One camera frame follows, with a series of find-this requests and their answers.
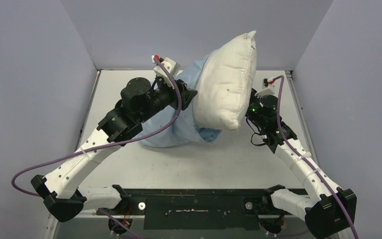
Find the white plastic part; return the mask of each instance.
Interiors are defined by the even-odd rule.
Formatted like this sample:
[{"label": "white plastic part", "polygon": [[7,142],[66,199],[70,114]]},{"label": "white plastic part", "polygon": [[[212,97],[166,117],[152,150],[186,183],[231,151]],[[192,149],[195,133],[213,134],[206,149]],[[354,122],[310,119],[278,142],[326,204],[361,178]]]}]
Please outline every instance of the white plastic part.
[{"label": "white plastic part", "polygon": [[274,79],[274,77],[270,77],[270,78],[267,79],[267,82],[271,83],[271,82],[273,82],[273,79]]},{"label": "white plastic part", "polygon": [[297,216],[305,221],[305,208],[312,208],[314,204],[309,198],[297,195],[288,189],[280,189],[271,195],[273,206]]},{"label": "white plastic part", "polygon": [[[175,62],[174,60],[172,60],[171,58],[168,58],[166,57],[163,62],[162,62],[162,65],[166,68],[166,70],[168,70],[168,72],[173,76],[175,77],[180,68],[181,68],[181,65],[178,64],[177,62]],[[172,89],[174,88],[174,85],[172,84],[172,82],[169,80],[168,76],[166,75],[166,73],[162,70],[162,68],[160,68],[160,66],[156,66],[153,71],[156,73],[156,76],[159,76],[159,77],[162,77],[166,84],[168,84],[169,87],[171,87]]]},{"label": "white plastic part", "polygon": [[273,86],[269,84],[266,88],[264,88],[264,89],[260,90],[259,92],[257,92],[255,94],[255,96],[257,98],[261,98],[262,96],[265,96],[265,95],[272,95],[272,96],[274,96],[275,92],[273,91],[272,87]]},{"label": "white plastic part", "polygon": [[[324,180],[330,185],[334,192],[337,192],[337,185],[333,182],[327,175],[318,167],[318,165],[311,158],[311,153],[306,152],[302,147],[301,142],[297,139],[289,139],[290,144],[300,153],[302,154],[322,175]],[[302,158],[297,156],[286,143],[283,145],[278,145],[276,148],[275,155],[279,157],[285,164],[289,167],[292,173],[296,176],[296,178],[301,182],[305,190],[307,191],[310,200],[313,204],[317,203],[321,200],[320,194],[324,194],[326,196],[330,196],[331,193],[327,189],[327,187],[320,181],[318,176],[313,172],[313,169],[304,162]]]},{"label": "white plastic part", "polygon": [[146,209],[146,204],[143,203],[143,202],[139,203],[139,204],[138,204],[138,209],[140,209],[140,210],[144,210],[144,209]]},{"label": "white plastic part", "polygon": [[[81,145],[80,149],[87,149],[99,145],[108,144],[107,135],[103,130],[95,129],[87,141]],[[70,198],[80,185],[80,183],[109,155],[120,149],[121,146],[114,146],[100,149],[86,154],[81,154],[68,159],[61,166],[46,174],[45,185],[49,192],[56,192],[56,198]]]},{"label": "white plastic part", "polygon": [[121,196],[113,187],[92,188],[79,187],[78,191],[87,198],[83,210],[109,208],[112,209],[121,201]]}]

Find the black joint bracket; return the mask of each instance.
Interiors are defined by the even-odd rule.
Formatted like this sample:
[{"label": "black joint bracket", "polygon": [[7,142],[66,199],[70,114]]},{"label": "black joint bracket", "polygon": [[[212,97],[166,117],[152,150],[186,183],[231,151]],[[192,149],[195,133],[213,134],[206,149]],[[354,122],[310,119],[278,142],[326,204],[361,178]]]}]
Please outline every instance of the black joint bracket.
[{"label": "black joint bracket", "polygon": [[78,190],[69,199],[56,198],[57,194],[49,192],[45,185],[46,178],[42,175],[34,176],[30,182],[34,190],[43,198],[47,210],[62,223],[78,215],[84,207],[83,203],[87,200]]},{"label": "black joint bracket", "polygon": [[[351,189],[343,191],[340,188],[336,195],[354,222],[357,196]],[[312,208],[306,209],[305,222],[316,238],[323,239],[348,228],[349,223],[332,195],[320,195],[320,198]]]}]

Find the cable tie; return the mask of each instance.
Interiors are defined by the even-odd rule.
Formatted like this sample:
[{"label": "cable tie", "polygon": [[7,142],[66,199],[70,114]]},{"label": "cable tie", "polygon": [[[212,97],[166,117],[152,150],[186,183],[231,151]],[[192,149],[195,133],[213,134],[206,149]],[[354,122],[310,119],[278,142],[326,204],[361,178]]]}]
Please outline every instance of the cable tie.
[{"label": "cable tie", "polygon": [[89,153],[85,152],[82,146],[80,146],[80,150],[81,150],[81,152],[83,152],[83,154],[86,155],[87,158],[89,158],[89,160],[92,160],[92,158],[90,157]]},{"label": "cable tie", "polygon": [[314,169],[312,172],[310,172],[310,173],[307,175],[307,177],[313,175],[313,174],[314,174],[315,172],[317,172],[319,169],[320,169],[320,168],[316,168],[316,169]]},{"label": "cable tie", "polygon": [[304,155],[301,155],[300,157],[296,158],[296,159],[295,159],[295,163],[297,163],[298,161],[301,161],[302,158],[304,158]]}]

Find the bolt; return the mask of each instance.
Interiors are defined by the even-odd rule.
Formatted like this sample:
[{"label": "bolt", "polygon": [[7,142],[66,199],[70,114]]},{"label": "bolt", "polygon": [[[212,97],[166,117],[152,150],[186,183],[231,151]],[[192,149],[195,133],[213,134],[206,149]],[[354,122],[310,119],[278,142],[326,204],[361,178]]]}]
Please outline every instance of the bolt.
[{"label": "bolt", "polygon": [[245,204],[245,208],[248,209],[248,210],[251,210],[253,208],[253,203],[252,202],[248,202]]},{"label": "bolt", "polygon": [[139,203],[138,204],[138,209],[140,209],[140,210],[146,209],[146,204],[145,203]]}]

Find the black cable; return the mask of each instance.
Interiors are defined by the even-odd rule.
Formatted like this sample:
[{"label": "black cable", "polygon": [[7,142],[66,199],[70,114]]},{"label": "black cable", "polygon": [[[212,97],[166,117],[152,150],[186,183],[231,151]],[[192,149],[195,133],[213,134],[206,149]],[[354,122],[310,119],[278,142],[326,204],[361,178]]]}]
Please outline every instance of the black cable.
[{"label": "black cable", "polygon": [[275,225],[276,223],[278,223],[278,221],[280,221],[284,216],[285,216],[285,212],[282,210],[281,215],[276,219],[276,221],[273,223],[273,225]]},{"label": "black cable", "polygon": [[153,83],[152,83],[152,89],[154,90],[154,87],[156,86],[156,82],[157,82],[157,78],[154,79]]},{"label": "black cable", "polygon": [[[254,146],[263,146],[263,145],[266,145],[266,143],[255,144],[255,143],[253,142],[253,139],[254,139],[254,136],[255,136],[255,135],[262,135],[262,134],[261,134],[261,132],[260,132],[260,129],[259,129],[259,128],[258,128],[258,127],[257,127],[257,126],[256,126],[250,119],[249,119],[249,118],[246,118],[245,121],[247,122],[247,125],[251,128],[251,130],[254,132],[254,133],[251,135],[251,140],[250,140],[251,144],[254,145]],[[256,131],[251,127],[249,121],[251,121],[251,123],[257,127],[258,132],[256,132]]]},{"label": "black cable", "polygon": [[251,140],[250,140],[250,142],[251,142],[252,145],[254,145],[254,146],[264,146],[264,145],[266,145],[266,143],[255,144],[255,143],[253,142],[253,137],[254,137],[255,135],[261,135],[261,134],[259,134],[259,133],[253,133],[253,135],[251,135]]}]

